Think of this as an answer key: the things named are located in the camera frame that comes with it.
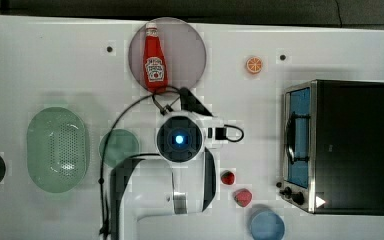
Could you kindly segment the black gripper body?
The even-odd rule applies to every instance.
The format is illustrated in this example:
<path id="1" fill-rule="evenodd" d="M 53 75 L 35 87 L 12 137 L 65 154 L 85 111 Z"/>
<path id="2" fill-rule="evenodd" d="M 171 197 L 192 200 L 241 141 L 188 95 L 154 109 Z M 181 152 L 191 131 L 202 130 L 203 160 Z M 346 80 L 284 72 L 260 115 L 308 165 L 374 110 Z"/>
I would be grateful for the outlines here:
<path id="1" fill-rule="evenodd" d="M 212 117 L 212 113 L 195 97 L 195 95 L 188 88 L 180 88 L 179 96 L 182 110 Z"/>

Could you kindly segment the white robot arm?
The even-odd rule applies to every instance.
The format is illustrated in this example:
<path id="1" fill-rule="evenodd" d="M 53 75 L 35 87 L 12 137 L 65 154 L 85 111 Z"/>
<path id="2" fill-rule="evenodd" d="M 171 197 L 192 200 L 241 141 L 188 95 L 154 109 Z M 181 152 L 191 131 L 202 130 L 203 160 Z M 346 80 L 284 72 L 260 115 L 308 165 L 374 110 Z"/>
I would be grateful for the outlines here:
<path id="1" fill-rule="evenodd" d="M 109 175 L 111 240 L 139 240 L 139 220 L 201 213 L 215 197 L 213 115 L 189 89 L 176 93 L 181 109 L 158 122 L 155 151 L 125 158 Z"/>

